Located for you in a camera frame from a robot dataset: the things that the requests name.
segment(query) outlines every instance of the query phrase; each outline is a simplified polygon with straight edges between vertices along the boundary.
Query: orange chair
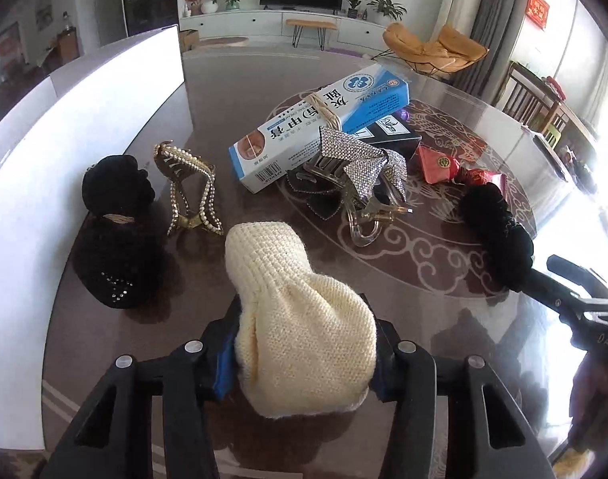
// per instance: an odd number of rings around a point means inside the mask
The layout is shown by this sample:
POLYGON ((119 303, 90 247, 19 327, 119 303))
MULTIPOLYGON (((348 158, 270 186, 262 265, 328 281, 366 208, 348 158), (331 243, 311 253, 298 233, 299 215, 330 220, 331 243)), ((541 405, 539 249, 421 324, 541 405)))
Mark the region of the orange chair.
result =
POLYGON ((373 57, 397 56, 421 74, 433 76, 439 73, 452 74, 459 72, 488 53, 488 49, 454 28, 444 25, 437 41, 423 43, 410 33, 402 23, 388 25, 384 31, 384 42, 388 50, 373 57))

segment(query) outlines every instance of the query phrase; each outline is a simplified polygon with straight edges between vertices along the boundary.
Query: grey curtain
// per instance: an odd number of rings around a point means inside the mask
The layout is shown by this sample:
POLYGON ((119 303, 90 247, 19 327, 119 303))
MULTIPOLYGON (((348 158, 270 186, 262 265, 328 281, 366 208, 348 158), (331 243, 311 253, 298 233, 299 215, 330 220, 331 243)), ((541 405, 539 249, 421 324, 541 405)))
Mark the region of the grey curtain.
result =
POLYGON ((481 0, 471 38, 490 51, 483 60, 456 74, 453 87, 486 102, 493 99, 517 42, 526 4, 527 0, 481 0))

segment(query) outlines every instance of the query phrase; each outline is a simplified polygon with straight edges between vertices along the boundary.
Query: red package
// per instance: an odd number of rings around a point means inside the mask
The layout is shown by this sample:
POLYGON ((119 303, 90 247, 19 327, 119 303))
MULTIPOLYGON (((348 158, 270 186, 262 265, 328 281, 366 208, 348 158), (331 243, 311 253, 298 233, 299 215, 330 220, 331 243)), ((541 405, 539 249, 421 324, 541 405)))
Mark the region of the red package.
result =
POLYGON ((424 178, 429 184, 453 180, 457 173, 459 173, 459 161, 452 156, 445 155, 421 144, 417 148, 417 153, 420 154, 424 178))
POLYGON ((504 174, 493 173, 485 169, 466 169, 456 158, 424 145, 418 146, 417 152, 420 155, 424 179, 429 184, 454 182, 472 186, 491 182, 499 188, 501 194, 506 194, 506 175, 504 174))

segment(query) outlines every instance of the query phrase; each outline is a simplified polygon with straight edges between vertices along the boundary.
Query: rhinestone bow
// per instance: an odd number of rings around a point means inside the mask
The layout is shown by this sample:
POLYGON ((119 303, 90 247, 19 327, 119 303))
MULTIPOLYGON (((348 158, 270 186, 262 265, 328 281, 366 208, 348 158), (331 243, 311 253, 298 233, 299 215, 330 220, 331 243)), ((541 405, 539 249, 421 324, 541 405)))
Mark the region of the rhinestone bow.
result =
POLYGON ((322 156, 350 161, 344 168, 344 173, 355 186, 360 199, 364 202, 370 199, 377 178, 382 174, 399 191, 403 201, 406 201, 406 161, 402 155, 362 142, 343 131, 325 126, 319 130, 322 156))

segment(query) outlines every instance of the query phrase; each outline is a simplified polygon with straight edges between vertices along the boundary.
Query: barcode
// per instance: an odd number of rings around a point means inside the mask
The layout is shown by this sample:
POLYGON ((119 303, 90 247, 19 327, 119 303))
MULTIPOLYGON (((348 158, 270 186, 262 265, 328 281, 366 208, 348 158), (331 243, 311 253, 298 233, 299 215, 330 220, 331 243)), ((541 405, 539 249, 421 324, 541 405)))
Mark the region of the barcode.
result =
POLYGON ((257 172, 257 177, 264 183, 270 182, 281 176, 281 167, 277 162, 268 164, 264 169, 257 172))

